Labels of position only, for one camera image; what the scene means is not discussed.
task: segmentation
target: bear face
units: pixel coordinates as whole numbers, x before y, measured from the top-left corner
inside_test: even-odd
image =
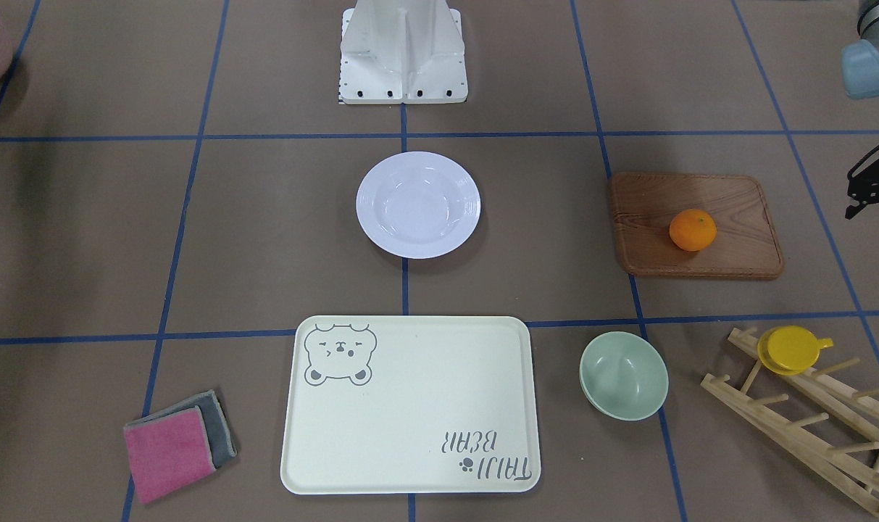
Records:
[[[369,362],[377,344],[378,338],[369,325],[314,325],[304,337],[304,350],[310,362],[304,380],[310,386],[320,386],[327,379],[347,378],[362,386],[372,379]]]

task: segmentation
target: pink sponge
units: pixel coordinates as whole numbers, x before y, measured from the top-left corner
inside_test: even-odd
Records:
[[[214,473],[201,408],[124,427],[137,495],[149,503]]]

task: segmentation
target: yellow cup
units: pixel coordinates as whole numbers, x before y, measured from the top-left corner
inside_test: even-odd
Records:
[[[831,346],[833,340],[819,339],[801,326],[780,326],[758,339],[758,360],[774,373],[796,376],[816,364],[820,350]]]

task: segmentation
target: plate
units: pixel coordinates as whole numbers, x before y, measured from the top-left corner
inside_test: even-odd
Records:
[[[481,195],[459,163],[432,152],[383,159],[362,179],[356,214],[380,248],[400,257],[448,254],[475,231]]]
[[[540,473],[522,321],[317,316],[298,327],[280,464],[291,492],[526,492]]]

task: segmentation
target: brown floor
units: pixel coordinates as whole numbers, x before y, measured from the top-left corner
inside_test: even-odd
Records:
[[[469,99],[405,109],[336,103],[352,4],[0,0],[21,46],[0,83],[0,522],[871,519],[699,386],[747,374],[731,327],[789,323],[836,341],[820,366],[860,357],[840,377],[879,386],[879,205],[843,218],[846,171],[879,143],[879,99],[843,93],[855,0],[453,1]],[[393,257],[357,224],[362,176],[402,149],[449,156],[482,193],[451,254]],[[783,276],[631,280],[605,189],[625,170],[757,178]],[[531,492],[281,486],[294,328],[403,313],[528,324]],[[585,400],[581,351],[611,330],[667,361],[660,415]],[[205,389],[240,455],[127,502],[121,426]],[[761,376],[753,393],[785,391]]]

